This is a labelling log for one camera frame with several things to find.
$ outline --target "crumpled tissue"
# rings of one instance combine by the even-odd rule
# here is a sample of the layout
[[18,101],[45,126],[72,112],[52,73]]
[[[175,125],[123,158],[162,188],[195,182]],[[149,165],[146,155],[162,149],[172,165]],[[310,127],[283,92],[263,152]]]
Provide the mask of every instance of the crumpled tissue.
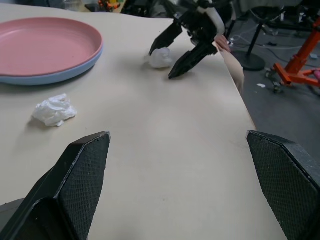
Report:
[[48,127],[61,127],[65,120],[75,117],[76,114],[77,111],[64,93],[37,104],[32,116]]
[[174,60],[171,57],[169,48],[160,48],[152,52],[151,56],[145,56],[144,61],[148,62],[155,69],[171,67]]

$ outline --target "concrete floor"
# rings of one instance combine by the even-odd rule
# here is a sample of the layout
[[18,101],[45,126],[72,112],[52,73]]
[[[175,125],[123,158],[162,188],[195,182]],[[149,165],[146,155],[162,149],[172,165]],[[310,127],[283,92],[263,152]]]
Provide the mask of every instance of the concrete floor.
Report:
[[[237,22],[230,38],[238,39],[235,35],[241,35],[234,43],[233,51],[246,51],[246,40],[250,41],[255,33],[257,23],[250,20],[246,23]],[[257,44],[263,45],[268,42],[276,43],[278,46],[270,47],[272,51],[283,60],[290,58],[298,52],[299,48],[277,49],[301,46],[309,33],[303,33],[301,38],[295,37],[295,32],[279,30],[278,36],[264,35],[261,31]],[[277,59],[269,50],[256,46],[253,53],[262,57],[266,67],[271,68],[275,62],[286,62]],[[313,51],[320,57],[320,45]],[[320,60],[308,61],[309,65],[320,67]],[[245,71],[245,85],[243,100],[252,117],[258,131],[274,134],[299,143],[315,159],[320,161],[320,89],[316,88],[312,93],[306,85],[295,84],[294,87],[283,87],[283,93],[273,93],[271,81],[265,78],[266,71]]]

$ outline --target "black robotic claw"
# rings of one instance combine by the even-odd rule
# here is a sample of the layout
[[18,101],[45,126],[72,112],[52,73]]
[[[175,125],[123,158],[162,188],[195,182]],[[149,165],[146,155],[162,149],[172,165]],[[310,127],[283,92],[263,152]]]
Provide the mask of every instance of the black robotic claw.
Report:
[[[222,20],[220,18],[214,8],[214,3],[204,4],[205,2],[209,3],[207,0],[198,1],[198,4],[193,0],[183,0],[183,2],[180,2],[179,8],[176,8],[169,0],[163,0],[163,6],[167,12],[171,13],[171,17],[174,19],[173,24],[155,39],[149,54],[151,55],[155,49],[169,47],[176,37],[182,33],[182,27],[187,30],[188,35],[191,37],[191,42],[195,45],[192,51],[186,52],[175,63],[168,76],[169,79],[185,74],[206,56],[218,52],[212,43],[217,35],[217,26],[222,26],[224,29],[223,20],[225,19]],[[221,2],[225,3],[224,8],[231,8],[229,0],[219,0],[219,7],[222,5]]]

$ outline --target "orange stand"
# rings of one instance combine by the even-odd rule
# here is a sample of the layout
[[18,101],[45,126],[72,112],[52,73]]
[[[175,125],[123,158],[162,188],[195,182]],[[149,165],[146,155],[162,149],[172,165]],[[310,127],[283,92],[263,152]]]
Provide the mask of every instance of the orange stand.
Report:
[[274,70],[279,74],[282,79],[282,84],[290,86],[291,83],[308,84],[316,87],[320,87],[320,82],[317,79],[308,77],[312,75],[314,71],[320,70],[320,68],[301,71],[308,57],[317,43],[320,41],[320,17],[313,24],[313,31],[305,41],[299,52],[293,56],[288,65],[283,68],[280,63],[273,65]]

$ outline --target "table surface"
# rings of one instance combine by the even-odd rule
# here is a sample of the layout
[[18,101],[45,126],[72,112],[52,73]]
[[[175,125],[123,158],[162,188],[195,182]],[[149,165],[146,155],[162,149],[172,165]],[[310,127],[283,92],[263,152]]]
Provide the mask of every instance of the table surface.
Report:
[[[24,198],[69,143],[110,131],[89,239],[286,239],[246,141],[254,125],[220,54],[168,80],[170,69],[151,69],[143,56],[169,19],[0,4],[0,22],[45,16],[96,27],[104,51],[77,79],[0,85],[0,205]],[[170,49],[178,59],[192,47],[184,33]],[[36,104],[62,93],[75,118],[60,128],[31,121]]]

